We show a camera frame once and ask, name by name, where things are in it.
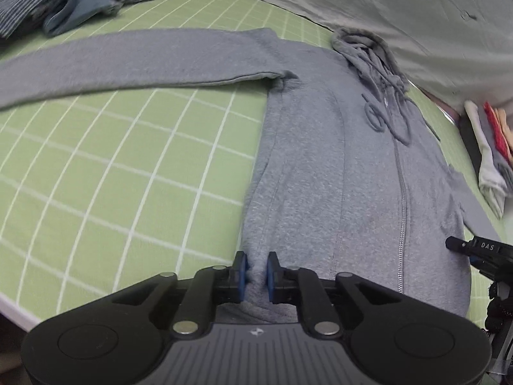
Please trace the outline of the green grid mat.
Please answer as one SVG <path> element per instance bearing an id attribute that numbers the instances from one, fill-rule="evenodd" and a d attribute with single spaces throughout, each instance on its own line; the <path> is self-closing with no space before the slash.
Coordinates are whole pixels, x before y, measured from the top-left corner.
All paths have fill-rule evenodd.
<path id="1" fill-rule="evenodd" d="M 331 31 L 260 0 L 154 0 L 60 38 L 23 39 L 3 61 L 133 30 L 273 30 L 331 47 Z M 270 79 L 84 92 L 1 111 L 1 312 L 23 329 L 158 272 L 192 276 L 243 249 L 243 217 Z M 412 89 L 442 154 L 481 204 L 456 127 Z M 485 317 L 470 269 L 467 316 Z"/>

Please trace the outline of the beige folded garment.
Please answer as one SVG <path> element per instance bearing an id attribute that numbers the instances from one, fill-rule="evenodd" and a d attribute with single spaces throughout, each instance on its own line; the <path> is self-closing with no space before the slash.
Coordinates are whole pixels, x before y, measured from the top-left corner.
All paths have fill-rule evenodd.
<path id="1" fill-rule="evenodd" d="M 506 112 L 504 109 L 494 109 L 495 116 L 499 125 L 499 136 L 505 148 L 508 160 L 512 160 L 512 130 L 507 123 Z"/>

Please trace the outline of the grey zip hoodie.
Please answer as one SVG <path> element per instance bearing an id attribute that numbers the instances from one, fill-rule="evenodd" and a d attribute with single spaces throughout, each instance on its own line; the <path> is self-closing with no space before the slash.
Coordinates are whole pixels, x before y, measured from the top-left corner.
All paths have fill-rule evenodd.
<path id="1" fill-rule="evenodd" d="M 133 30 L 3 61 L 1 105 L 144 86 L 198 87 L 270 79 L 244 205 L 249 286 L 225 320 L 295 321 L 270 303 L 267 256 L 321 277 L 348 271 L 466 315 L 469 260 L 449 236 L 497 232 L 463 176 L 446 162 L 406 94 L 388 47 L 338 31 L 328 49 L 273 30 Z"/>

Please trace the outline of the red folded garment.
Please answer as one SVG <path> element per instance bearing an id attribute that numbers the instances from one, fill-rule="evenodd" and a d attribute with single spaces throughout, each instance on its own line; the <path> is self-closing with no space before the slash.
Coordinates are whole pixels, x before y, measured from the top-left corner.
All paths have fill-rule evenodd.
<path id="1" fill-rule="evenodd" d="M 509 150 L 507 139 L 504 133 L 502 132 L 502 127 L 499 123 L 497 113 L 488 102 L 484 104 L 484 111 L 487 116 L 488 122 L 491 125 L 493 139 L 497 151 L 508 162 L 509 165 L 512 165 L 512 155 Z"/>

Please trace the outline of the white folded garment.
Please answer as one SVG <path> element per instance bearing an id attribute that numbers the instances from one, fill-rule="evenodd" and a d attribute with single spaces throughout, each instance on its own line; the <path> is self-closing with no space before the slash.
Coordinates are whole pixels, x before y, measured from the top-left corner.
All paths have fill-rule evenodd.
<path id="1" fill-rule="evenodd" d="M 478 172 L 478 186 L 492 212 L 502 219 L 508 188 L 506 181 L 493 161 L 491 145 L 488 143 L 478 115 L 478 106 L 470 100 L 464 102 L 464 109 L 473 128 L 474 136 L 481 153 Z"/>

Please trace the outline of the grey carrot print sheet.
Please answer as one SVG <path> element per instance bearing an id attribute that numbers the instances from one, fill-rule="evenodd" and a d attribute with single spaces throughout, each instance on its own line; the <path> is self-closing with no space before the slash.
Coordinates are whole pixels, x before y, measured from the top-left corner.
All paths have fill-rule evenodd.
<path id="1" fill-rule="evenodd" d="M 512 109 L 512 0 L 264 0 L 332 30 L 369 30 L 416 86 L 453 108 Z"/>

